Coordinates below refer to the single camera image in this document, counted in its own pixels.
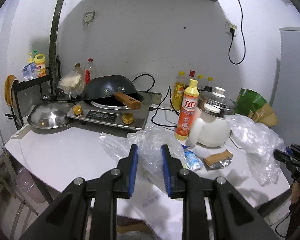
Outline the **person's right hand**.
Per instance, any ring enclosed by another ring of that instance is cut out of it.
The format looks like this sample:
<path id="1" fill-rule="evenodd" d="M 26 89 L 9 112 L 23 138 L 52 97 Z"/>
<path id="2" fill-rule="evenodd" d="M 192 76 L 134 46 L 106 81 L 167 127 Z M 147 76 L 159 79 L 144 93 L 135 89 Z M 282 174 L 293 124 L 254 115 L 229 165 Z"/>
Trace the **person's right hand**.
<path id="1" fill-rule="evenodd" d="M 300 184 L 294 181 L 292 185 L 292 195 L 291 195 L 290 212 L 297 213 L 300 210 Z"/>

